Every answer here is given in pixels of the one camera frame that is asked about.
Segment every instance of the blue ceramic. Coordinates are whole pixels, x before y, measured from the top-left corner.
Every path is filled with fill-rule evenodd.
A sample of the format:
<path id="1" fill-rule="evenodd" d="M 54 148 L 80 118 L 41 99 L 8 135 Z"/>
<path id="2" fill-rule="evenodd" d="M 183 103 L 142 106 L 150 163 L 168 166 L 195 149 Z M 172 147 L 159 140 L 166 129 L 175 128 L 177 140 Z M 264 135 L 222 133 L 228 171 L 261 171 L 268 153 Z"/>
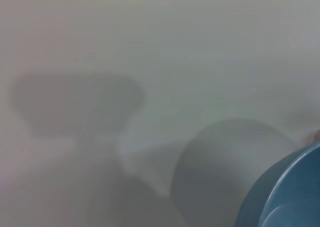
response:
<path id="1" fill-rule="evenodd" d="M 247 194 L 235 227 L 320 227 L 320 142 L 269 168 Z"/>

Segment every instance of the blue mug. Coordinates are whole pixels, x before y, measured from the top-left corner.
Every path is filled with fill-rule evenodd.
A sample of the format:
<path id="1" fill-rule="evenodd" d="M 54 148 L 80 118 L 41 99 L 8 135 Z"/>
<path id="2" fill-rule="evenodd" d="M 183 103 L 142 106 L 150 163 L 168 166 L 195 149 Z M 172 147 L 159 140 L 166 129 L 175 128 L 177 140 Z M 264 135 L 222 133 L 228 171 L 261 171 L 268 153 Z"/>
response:
<path id="1" fill-rule="evenodd" d="M 247 194 L 235 227 L 319 227 L 320 142 L 270 167 Z"/>

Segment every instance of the white surface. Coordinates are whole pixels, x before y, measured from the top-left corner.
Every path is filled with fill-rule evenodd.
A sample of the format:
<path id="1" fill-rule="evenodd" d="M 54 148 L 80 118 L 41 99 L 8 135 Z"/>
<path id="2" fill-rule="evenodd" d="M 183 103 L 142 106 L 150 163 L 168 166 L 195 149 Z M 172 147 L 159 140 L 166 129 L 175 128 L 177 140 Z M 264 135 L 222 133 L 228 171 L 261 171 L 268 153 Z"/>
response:
<path id="1" fill-rule="evenodd" d="M 0 226 L 185 225 L 168 200 L 179 154 L 198 132 L 233 118 L 276 128 L 290 143 L 269 144 L 267 153 L 265 142 L 219 150 L 221 168 L 238 163 L 230 171 L 243 181 L 243 197 L 266 168 L 307 144 L 319 128 L 319 10 L 318 0 L 0 0 Z M 41 77 L 36 90 L 26 89 L 37 92 L 36 100 L 38 93 L 57 94 L 58 110 L 49 103 L 42 112 L 37 101 L 23 100 L 24 88 L 13 96 L 20 78 L 56 73 L 80 80 L 118 74 L 141 85 L 141 106 L 122 119 L 123 131 L 97 133 L 90 125 L 91 136 L 81 138 L 85 132 L 73 128 L 85 125 L 83 115 L 91 114 L 99 97 L 80 102 L 74 119 L 66 111 L 78 111 L 73 83 L 65 95 L 60 80 L 47 85 Z M 121 91 L 113 94 L 107 102 L 119 111 L 108 110 L 108 127 L 108 118 L 116 125 L 118 116 L 128 114 L 119 108 L 126 103 L 117 103 Z M 25 107 L 14 110 L 15 98 Z M 65 123 L 66 132 L 33 134 L 37 113 L 46 111 L 54 118 L 44 125 L 63 129 Z M 93 124 L 100 121 L 95 117 Z M 86 145 L 108 147 L 89 158 L 86 148 L 78 149 Z M 76 159 L 83 152 L 87 158 Z M 72 185 L 77 190 L 68 190 Z M 114 195 L 111 186 L 119 186 L 120 196 L 131 194 L 114 202 L 102 198 Z M 94 198 L 102 203 L 93 202 L 88 212 Z"/>

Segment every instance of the blue cup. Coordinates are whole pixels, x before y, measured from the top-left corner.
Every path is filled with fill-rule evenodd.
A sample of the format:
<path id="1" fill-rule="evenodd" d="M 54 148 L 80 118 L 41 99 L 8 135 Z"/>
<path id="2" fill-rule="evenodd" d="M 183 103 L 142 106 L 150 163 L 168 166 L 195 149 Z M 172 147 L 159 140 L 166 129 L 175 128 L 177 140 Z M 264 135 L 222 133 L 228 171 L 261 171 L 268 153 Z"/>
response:
<path id="1" fill-rule="evenodd" d="M 320 227 L 320 142 L 270 167 L 247 194 L 235 227 Z"/>

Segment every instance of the white wall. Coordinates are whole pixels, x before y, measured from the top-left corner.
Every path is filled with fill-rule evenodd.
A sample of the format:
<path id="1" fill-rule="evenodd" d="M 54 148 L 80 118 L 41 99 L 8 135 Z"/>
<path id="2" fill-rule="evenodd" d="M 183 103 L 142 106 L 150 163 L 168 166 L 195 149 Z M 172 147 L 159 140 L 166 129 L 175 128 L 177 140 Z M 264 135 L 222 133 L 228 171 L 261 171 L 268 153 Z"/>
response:
<path id="1" fill-rule="evenodd" d="M 193 227 L 170 186 L 197 138 L 212 146 L 208 168 L 232 179 L 217 191 L 235 195 L 207 206 L 202 226 L 231 226 L 258 176 L 319 127 L 319 10 L 0 0 L 0 226 Z"/>

